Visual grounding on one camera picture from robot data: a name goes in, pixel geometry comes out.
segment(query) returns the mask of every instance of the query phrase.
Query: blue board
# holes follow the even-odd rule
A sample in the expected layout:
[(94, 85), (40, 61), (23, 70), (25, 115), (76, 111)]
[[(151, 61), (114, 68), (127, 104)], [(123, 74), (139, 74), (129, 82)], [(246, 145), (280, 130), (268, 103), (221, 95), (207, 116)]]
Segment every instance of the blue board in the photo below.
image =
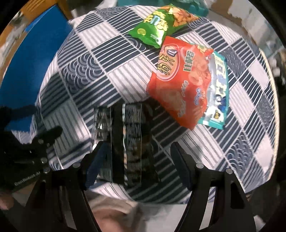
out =
[[(34, 104), (46, 70), (72, 27), (57, 6), (52, 6), (28, 27), (0, 88), (0, 105), (20, 108)], [(29, 131), (31, 117), (11, 122), (8, 130)]]

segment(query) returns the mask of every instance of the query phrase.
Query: blue and white checkered tablecloth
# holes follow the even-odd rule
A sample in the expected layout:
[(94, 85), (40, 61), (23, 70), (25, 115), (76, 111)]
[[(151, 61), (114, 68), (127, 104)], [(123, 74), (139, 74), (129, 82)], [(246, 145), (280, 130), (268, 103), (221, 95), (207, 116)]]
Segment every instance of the blue and white checkered tablecloth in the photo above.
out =
[[(129, 6), (91, 11), (72, 20), (66, 38), (43, 80), (36, 102), (41, 114), (33, 118), (32, 133), (63, 128), (49, 148), (54, 169), (67, 168), (90, 151), (95, 106), (145, 100), (159, 49), (130, 37), (135, 27), (157, 7)], [(273, 171), (279, 138), (278, 101), (273, 76), (263, 54), (249, 40), (206, 18), (173, 35), (189, 43), (214, 48), (227, 58), (230, 107), (225, 130), (197, 125), (179, 126), (160, 106), (152, 128), (158, 144), (155, 167), (161, 183), (127, 189), (106, 183), (94, 191), (116, 198), (152, 203), (184, 203), (190, 192), (170, 158), (170, 144), (178, 141), (196, 162), (210, 169), (233, 169), (245, 192), (266, 182)], [(209, 200), (213, 200), (214, 188)]]

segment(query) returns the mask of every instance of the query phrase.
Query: chip bag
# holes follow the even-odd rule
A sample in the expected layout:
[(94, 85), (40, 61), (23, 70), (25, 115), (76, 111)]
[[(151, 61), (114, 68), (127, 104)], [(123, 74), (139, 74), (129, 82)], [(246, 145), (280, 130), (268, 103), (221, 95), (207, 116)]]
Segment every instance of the chip bag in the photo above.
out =
[(108, 144), (98, 176), (89, 178), (87, 187), (112, 182), (133, 187), (160, 182), (154, 166), (151, 134), (153, 110), (147, 102), (117, 102), (109, 108), (94, 108), (91, 152), (100, 141)]
[(193, 129), (207, 109), (206, 92), (211, 81), (208, 56), (213, 49), (167, 36), (157, 72), (147, 85), (149, 95), (186, 128)]
[(197, 20), (198, 17), (170, 4), (163, 6), (148, 15), (129, 34), (139, 38), (145, 44), (160, 48), (166, 35), (171, 35), (187, 23)]
[(198, 123), (222, 130), (229, 107), (229, 82), (225, 57), (214, 51), (210, 55), (208, 67), (211, 72), (211, 82), (207, 91), (208, 105)]

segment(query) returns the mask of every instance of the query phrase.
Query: human hand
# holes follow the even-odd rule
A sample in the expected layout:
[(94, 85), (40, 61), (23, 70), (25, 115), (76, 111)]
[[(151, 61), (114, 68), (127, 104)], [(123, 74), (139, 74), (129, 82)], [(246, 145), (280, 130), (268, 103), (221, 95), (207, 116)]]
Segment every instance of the human hand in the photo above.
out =
[(0, 193), (0, 209), (9, 210), (14, 206), (14, 198), (11, 194)]

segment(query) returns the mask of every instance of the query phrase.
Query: teal bag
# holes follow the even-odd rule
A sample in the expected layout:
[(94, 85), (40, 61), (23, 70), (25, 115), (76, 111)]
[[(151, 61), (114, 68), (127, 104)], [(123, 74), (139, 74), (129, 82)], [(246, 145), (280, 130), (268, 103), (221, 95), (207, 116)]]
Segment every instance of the teal bag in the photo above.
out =
[(208, 68), (212, 79), (206, 94), (208, 99), (207, 110), (198, 124), (222, 130), (229, 108), (229, 80), (225, 57), (214, 51), (210, 55)]

